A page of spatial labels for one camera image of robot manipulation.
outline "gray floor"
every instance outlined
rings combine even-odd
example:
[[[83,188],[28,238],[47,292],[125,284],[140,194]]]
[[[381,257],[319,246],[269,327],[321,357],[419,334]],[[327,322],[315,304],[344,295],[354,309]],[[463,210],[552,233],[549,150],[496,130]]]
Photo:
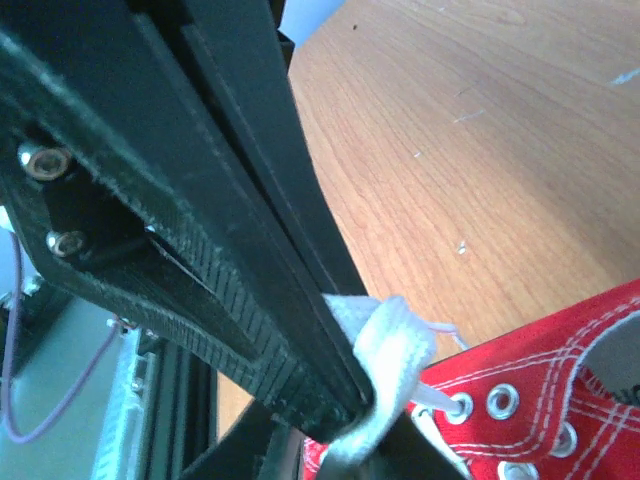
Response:
[[[343,3],[344,0],[288,0],[281,30],[299,46]],[[0,294],[13,286],[10,254],[8,235],[0,230]],[[26,275],[33,275],[33,266],[25,260]],[[107,335],[108,317],[104,310],[82,301],[75,302],[62,315],[42,348],[15,380],[13,404],[22,431],[37,425],[65,394]],[[117,353],[118,345],[109,349],[77,401],[37,442],[14,445],[0,426],[0,480],[89,478]]]

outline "red fabric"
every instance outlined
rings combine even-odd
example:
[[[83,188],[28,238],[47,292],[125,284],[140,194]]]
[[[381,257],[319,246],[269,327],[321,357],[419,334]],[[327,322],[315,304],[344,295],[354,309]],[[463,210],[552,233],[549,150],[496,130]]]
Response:
[[[640,408],[616,403],[580,365],[598,337],[634,312],[640,312],[640,280],[423,373],[424,383],[473,398],[473,413],[461,425],[435,414],[445,441],[470,460],[473,478],[496,479],[498,463],[509,461],[534,464],[541,479],[640,479]],[[502,421],[491,418],[485,406],[487,394],[500,383],[513,385],[520,395],[515,414]],[[565,421],[575,428],[578,447],[567,458],[555,458],[550,452]],[[324,447],[311,440],[305,447],[305,480],[313,480]]]

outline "red shoe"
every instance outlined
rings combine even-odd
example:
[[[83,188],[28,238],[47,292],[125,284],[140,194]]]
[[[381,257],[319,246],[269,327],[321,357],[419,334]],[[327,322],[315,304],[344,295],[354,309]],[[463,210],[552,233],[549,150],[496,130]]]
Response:
[[[429,367],[462,402],[435,412],[470,477],[640,479],[640,280]],[[420,406],[419,428],[433,425]],[[326,447],[305,442],[305,480]]]

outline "red sneaker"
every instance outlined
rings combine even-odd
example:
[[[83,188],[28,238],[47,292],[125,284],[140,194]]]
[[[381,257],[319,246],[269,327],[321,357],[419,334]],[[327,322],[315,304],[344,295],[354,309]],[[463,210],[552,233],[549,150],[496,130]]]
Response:
[[[639,340],[636,280],[429,367],[422,381],[465,407],[435,425],[469,478],[640,479]],[[305,442],[305,480],[325,449]]]

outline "table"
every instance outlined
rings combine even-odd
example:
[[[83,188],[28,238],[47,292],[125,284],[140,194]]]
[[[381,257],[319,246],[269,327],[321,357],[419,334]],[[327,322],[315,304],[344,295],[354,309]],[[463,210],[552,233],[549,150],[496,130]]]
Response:
[[[639,26],[634,0],[351,0],[297,51],[372,295],[475,345],[639,276]],[[248,401],[231,389],[221,430]]]

